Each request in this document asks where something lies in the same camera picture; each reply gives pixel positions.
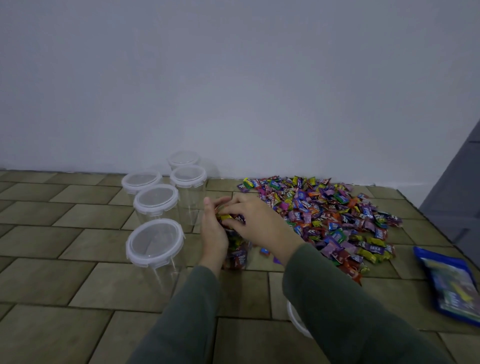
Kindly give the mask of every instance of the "wall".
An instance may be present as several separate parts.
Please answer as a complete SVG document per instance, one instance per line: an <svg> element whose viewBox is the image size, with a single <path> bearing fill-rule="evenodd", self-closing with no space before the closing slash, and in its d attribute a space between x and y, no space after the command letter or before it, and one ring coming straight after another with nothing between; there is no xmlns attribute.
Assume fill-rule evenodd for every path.
<svg viewBox="0 0 480 364"><path fill-rule="evenodd" d="M476 0L0 3L0 167L333 176L419 205L480 116Z"/></svg>

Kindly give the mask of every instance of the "person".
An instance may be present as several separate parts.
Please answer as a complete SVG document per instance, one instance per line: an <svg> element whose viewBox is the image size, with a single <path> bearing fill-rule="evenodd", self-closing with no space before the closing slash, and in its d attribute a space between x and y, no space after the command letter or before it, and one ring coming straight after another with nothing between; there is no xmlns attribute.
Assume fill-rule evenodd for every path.
<svg viewBox="0 0 480 364"><path fill-rule="evenodd" d="M451 363L250 194L213 202L205 198L200 262L129 363L205 362L220 301L218 276L228 247L224 228L216 219L218 207L222 215L242 214L245 224L235 219L222 223L272 252L283 264L283 294L331 363Z"/></svg>

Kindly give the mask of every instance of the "transparent lid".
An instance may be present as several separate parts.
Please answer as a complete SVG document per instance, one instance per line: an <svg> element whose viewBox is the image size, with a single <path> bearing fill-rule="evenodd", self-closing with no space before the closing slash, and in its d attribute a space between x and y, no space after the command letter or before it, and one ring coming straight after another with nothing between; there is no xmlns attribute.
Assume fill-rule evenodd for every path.
<svg viewBox="0 0 480 364"><path fill-rule="evenodd" d="M196 165L178 167L170 175L170 182L181 188L201 186L206 179L205 169Z"/></svg>
<svg viewBox="0 0 480 364"><path fill-rule="evenodd" d="M293 326L295 326L297 330L300 331L306 337L312 338L310 331L307 330L297 310L295 309L295 307L293 307L290 301L287 302L287 312L288 312L288 317L290 318L290 321L292 322Z"/></svg>
<svg viewBox="0 0 480 364"><path fill-rule="evenodd" d="M158 268L169 263L183 246L179 223L168 218L149 221L136 228L127 240L127 258L136 266Z"/></svg>
<svg viewBox="0 0 480 364"><path fill-rule="evenodd" d="M145 187L153 186L162 181L162 175L156 170L141 170L127 174L121 180L121 185L128 194L136 194Z"/></svg>
<svg viewBox="0 0 480 364"><path fill-rule="evenodd" d="M167 158L167 160L169 165L180 167L197 163L200 160L200 156L197 152L182 150L180 152L173 153Z"/></svg>
<svg viewBox="0 0 480 364"><path fill-rule="evenodd" d="M171 184L156 184L142 189L133 201L133 207L141 214L158 216L175 207L178 190Z"/></svg>

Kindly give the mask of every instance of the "green sleeve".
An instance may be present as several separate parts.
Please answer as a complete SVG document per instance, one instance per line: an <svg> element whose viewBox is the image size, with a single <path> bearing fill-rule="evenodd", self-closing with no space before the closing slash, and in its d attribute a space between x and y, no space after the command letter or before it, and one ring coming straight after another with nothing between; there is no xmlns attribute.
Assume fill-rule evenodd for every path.
<svg viewBox="0 0 480 364"><path fill-rule="evenodd" d="M204 363L220 301L211 270L195 267L128 363Z"/></svg>
<svg viewBox="0 0 480 364"><path fill-rule="evenodd" d="M310 244L290 258L283 293L331 363L451 363Z"/></svg>

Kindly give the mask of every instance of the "gray door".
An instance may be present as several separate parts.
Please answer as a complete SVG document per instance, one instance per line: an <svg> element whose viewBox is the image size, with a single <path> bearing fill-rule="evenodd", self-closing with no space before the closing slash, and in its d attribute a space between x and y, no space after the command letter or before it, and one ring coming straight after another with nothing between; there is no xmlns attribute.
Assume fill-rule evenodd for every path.
<svg viewBox="0 0 480 364"><path fill-rule="evenodd" d="M480 266L480 122L432 188L420 211Z"/></svg>

